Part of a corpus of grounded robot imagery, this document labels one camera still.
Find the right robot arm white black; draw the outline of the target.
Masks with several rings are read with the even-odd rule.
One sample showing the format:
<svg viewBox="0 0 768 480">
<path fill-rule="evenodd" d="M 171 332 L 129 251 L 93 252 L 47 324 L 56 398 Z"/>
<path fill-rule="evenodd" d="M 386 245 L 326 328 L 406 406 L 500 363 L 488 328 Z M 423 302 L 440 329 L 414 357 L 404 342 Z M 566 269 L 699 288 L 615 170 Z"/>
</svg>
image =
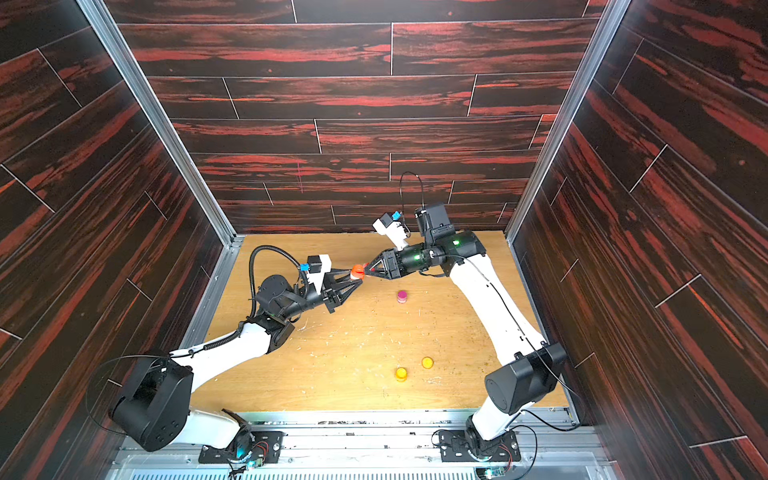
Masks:
<svg viewBox="0 0 768 480">
<path fill-rule="evenodd" d="M 485 377 L 488 397 L 466 422 L 468 449 L 484 460 L 501 446 L 514 416 L 554 390 L 567 355 L 560 344 L 547 343 L 525 318 L 471 231 L 384 250 L 365 266 L 365 273 L 394 280 L 435 266 L 465 295 L 501 364 Z"/>
</svg>

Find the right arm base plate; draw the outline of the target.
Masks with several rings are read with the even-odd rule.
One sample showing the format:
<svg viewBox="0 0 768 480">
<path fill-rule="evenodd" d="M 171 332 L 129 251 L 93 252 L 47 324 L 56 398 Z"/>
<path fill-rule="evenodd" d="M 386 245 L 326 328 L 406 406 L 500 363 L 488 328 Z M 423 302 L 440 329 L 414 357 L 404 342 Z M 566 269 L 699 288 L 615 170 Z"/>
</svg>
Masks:
<svg viewBox="0 0 768 480">
<path fill-rule="evenodd" d="M 432 445 L 439 450 L 442 462 L 507 462 L 521 460 L 513 431 L 504 432 L 493 440 L 484 440 L 474 430 L 438 429 L 431 436 Z"/>
</svg>

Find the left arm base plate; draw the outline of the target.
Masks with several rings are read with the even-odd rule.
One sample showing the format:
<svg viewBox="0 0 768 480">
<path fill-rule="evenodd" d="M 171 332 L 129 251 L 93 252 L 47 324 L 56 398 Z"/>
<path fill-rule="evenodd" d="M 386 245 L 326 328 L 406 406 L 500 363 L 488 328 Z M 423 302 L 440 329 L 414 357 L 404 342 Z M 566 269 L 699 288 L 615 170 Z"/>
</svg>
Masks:
<svg viewBox="0 0 768 480">
<path fill-rule="evenodd" d="M 258 431 L 238 433 L 225 448 L 204 445 L 198 462 L 203 465 L 260 467 L 276 464 L 282 451 L 282 431 Z"/>
</svg>

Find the red-orange paint jar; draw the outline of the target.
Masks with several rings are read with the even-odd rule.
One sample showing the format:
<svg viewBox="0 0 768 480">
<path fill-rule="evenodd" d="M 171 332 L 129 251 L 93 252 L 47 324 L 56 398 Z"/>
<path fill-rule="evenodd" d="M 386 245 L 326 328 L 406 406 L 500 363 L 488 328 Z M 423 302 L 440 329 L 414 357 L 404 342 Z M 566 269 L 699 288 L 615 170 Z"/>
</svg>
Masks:
<svg viewBox="0 0 768 480">
<path fill-rule="evenodd" d="M 356 272 L 353 270 L 353 268 L 350 270 L 349 276 L 353 280 L 362 280 L 365 277 L 365 271 L 363 272 Z"/>
</svg>

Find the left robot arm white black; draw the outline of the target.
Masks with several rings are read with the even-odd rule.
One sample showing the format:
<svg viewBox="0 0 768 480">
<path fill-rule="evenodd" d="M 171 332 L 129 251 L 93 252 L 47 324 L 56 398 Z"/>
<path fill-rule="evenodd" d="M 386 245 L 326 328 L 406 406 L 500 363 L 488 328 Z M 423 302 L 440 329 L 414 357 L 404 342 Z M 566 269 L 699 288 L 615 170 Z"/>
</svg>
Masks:
<svg viewBox="0 0 768 480">
<path fill-rule="evenodd" d="M 361 285 L 362 267 L 302 272 L 291 285 L 281 275 L 252 289 L 252 311 L 231 333 L 168 354 L 140 356 L 109 407 L 109 417 L 144 450 L 170 444 L 247 449 L 245 421 L 234 413 L 195 409 L 192 394 L 218 375 L 280 348 L 302 313 L 341 306 Z"/>
</svg>

